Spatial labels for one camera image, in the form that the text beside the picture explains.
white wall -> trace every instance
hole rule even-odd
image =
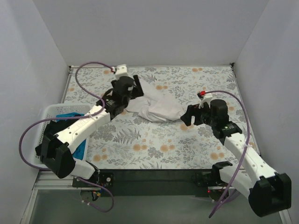
[[[34,0],[68,65],[235,62],[268,0]]]
[[[68,67],[32,0],[0,0],[0,52],[0,223],[16,224],[37,175],[20,159],[18,141],[60,101]],[[27,153],[34,135],[25,139]]]
[[[299,223],[299,1],[270,0],[236,62],[242,98],[262,156],[292,179]]]

floral tablecloth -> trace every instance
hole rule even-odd
[[[97,99],[81,90],[71,75],[65,103],[91,103]],[[152,67],[129,68],[161,92],[169,92],[183,106],[196,104],[201,90],[226,90],[239,95],[231,68],[226,67]],[[95,94],[111,88],[113,73],[105,68],[83,68],[78,79]],[[214,98],[226,100],[230,118],[246,133],[245,117],[238,102],[225,94]],[[250,144],[255,148],[251,136]],[[87,160],[98,168],[180,169],[211,168],[219,161],[238,160],[212,134],[206,125],[186,127],[180,121],[151,123],[137,113],[124,111],[110,123],[101,126],[89,141]]]

laundry basket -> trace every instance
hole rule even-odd
[[[57,115],[61,114],[67,114],[67,113],[81,113],[81,114],[87,114],[91,110],[91,105],[90,104],[83,104],[83,103],[77,103],[77,104],[54,104],[48,106],[42,116],[42,119],[46,118],[55,118]],[[41,144],[43,141],[43,132],[47,126],[47,124],[50,123],[48,122],[43,122],[39,125],[38,131],[37,131],[37,136],[35,139],[34,147],[32,149],[32,153],[29,158],[29,162],[32,163],[35,166],[39,166],[41,168],[46,168],[44,164],[42,164],[39,160],[39,156],[36,155],[35,147]],[[86,154],[87,154],[87,148],[88,148],[88,141],[89,138],[86,139],[86,144],[85,144],[85,150],[84,150],[84,156],[83,160],[86,159]]]

wire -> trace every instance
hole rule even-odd
[[[242,162],[243,162],[243,160],[244,160],[244,157],[245,157],[245,155],[246,155],[247,145],[248,145],[248,143],[249,143],[249,139],[250,139],[249,119],[248,119],[248,115],[247,115],[245,106],[244,106],[244,104],[241,102],[241,100],[240,100],[236,95],[234,95],[234,94],[232,94],[232,93],[230,93],[230,92],[228,92],[228,91],[223,91],[223,90],[206,91],[206,93],[213,93],[213,92],[222,92],[222,93],[226,93],[226,94],[231,95],[232,97],[234,97],[234,98],[239,102],[239,104],[241,105],[241,107],[242,107],[242,109],[243,109],[243,112],[244,112],[244,115],[245,115],[245,119],[246,119],[246,124],[247,124],[247,139],[246,139],[246,141],[245,141],[245,148],[244,148],[244,150],[243,150],[242,156],[240,157],[239,164],[237,165],[237,168],[236,168],[236,170],[235,170],[235,172],[234,172],[232,178],[230,179],[228,185],[226,186],[225,191],[222,193],[222,195],[221,195],[220,199],[218,200],[217,204],[214,206],[214,208],[213,208],[211,214],[209,215],[209,218],[211,218],[211,217],[215,214],[215,212],[216,212],[216,211],[217,211],[217,210],[218,210],[218,209],[219,209],[225,202],[228,202],[228,199],[233,195],[233,194],[231,194],[228,198],[226,198],[226,199],[222,202],[223,198],[224,198],[225,195],[227,194],[227,192],[228,192],[230,186],[232,185],[232,183],[233,183],[235,177],[237,176],[237,174],[238,174],[238,172],[239,172],[239,169],[240,169],[240,167],[241,167],[241,165],[242,165]]]
[[[84,66],[86,66],[86,65],[88,65],[88,64],[100,64],[100,65],[103,65],[103,66],[105,66],[105,67],[110,68],[110,70],[111,70],[112,72],[113,72],[113,68],[112,68],[111,66],[106,65],[106,64],[101,63],[101,62],[86,62],[86,63],[80,65],[80,66],[77,68],[77,71],[76,71],[76,73],[75,73],[75,79],[76,79],[76,82],[77,82],[78,86],[79,86],[81,89],[83,89],[85,92],[87,92],[88,94],[92,95],[93,97],[96,97],[97,99],[101,100],[101,102],[102,102],[102,108],[101,108],[98,112],[96,112],[96,113],[94,113],[94,114],[91,114],[91,116],[93,117],[93,116],[98,115],[99,113],[101,113],[101,112],[104,110],[104,108],[105,108],[105,102],[103,101],[103,99],[102,99],[101,97],[99,97],[99,96],[93,94],[92,92],[90,92],[90,91],[88,91],[86,88],[84,88],[84,87],[80,84],[80,82],[78,81],[78,72],[80,71],[80,69],[81,69],[82,67],[84,67]],[[84,119],[84,118],[90,118],[90,115],[86,115],[86,116],[82,116],[82,117],[80,117],[80,119]],[[78,119],[78,117],[66,117],[66,118],[59,118],[59,119],[61,119],[61,120],[71,120],[71,119]],[[42,119],[42,120],[39,120],[39,121],[33,123],[33,124],[30,125],[28,128],[26,128],[26,130],[23,132],[23,134],[21,135],[20,140],[19,140],[19,154],[20,154],[21,159],[22,159],[22,160],[24,161],[24,163],[26,163],[28,166],[33,167],[33,168],[36,168],[36,169],[39,169],[39,170],[41,170],[41,171],[49,171],[50,169],[48,169],[48,168],[42,168],[42,167],[39,167],[39,166],[35,166],[35,165],[31,164],[30,162],[28,162],[28,161],[25,159],[25,157],[24,157],[24,155],[23,155],[23,152],[22,152],[22,142],[23,142],[23,139],[24,139],[26,133],[27,133],[31,128],[33,128],[35,125],[38,125],[38,124],[40,124],[40,123],[43,123],[43,122],[46,122],[46,121],[50,121],[50,120],[57,120],[57,118],[46,118],[46,119]]]
[[[82,182],[84,182],[84,183],[93,185],[93,186],[95,186],[95,187],[97,187],[97,188],[101,188],[102,190],[106,191],[106,192],[111,196],[111,199],[112,199],[112,204],[111,204],[110,208],[107,209],[107,210],[104,210],[104,209],[98,207],[97,205],[95,205],[95,204],[93,204],[93,203],[90,203],[90,202],[88,202],[88,201],[83,200],[83,202],[85,202],[86,204],[88,204],[88,205],[94,207],[95,209],[97,209],[97,210],[99,210],[99,211],[101,211],[101,212],[109,212],[109,211],[114,207],[114,197],[113,197],[112,193],[110,192],[110,190],[108,190],[107,188],[104,188],[104,187],[102,187],[102,186],[100,186],[100,185],[98,185],[98,184],[96,184],[96,183],[92,183],[92,182],[89,182],[89,181],[87,181],[87,180],[85,180],[85,179],[82,179],[81,177],[77,177],[77,179],[80,180],[80,181],[82,181]]]

crumpled white fabric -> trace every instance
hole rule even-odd
[[[130,100],[127,111],[136,112],[140,117],[152,122],[177,120],[185,113],[181,104],[171,94],[163,94],[142,79],[140,84],[144,96]]]

